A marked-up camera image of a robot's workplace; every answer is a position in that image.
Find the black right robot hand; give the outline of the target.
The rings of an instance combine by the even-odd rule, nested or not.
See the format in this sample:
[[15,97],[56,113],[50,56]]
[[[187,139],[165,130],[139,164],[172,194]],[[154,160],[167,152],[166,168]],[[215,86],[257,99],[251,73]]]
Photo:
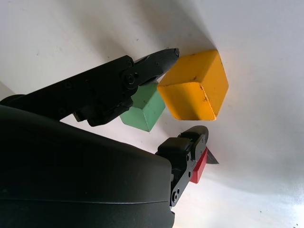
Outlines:
[[99,126],[132,106],[139,86],[165,74],[177,48],[124,56],[0,103],[3,228],[171,228],[174,207],[208,162],[209,132],[194,126],[155,154],[65,123]]

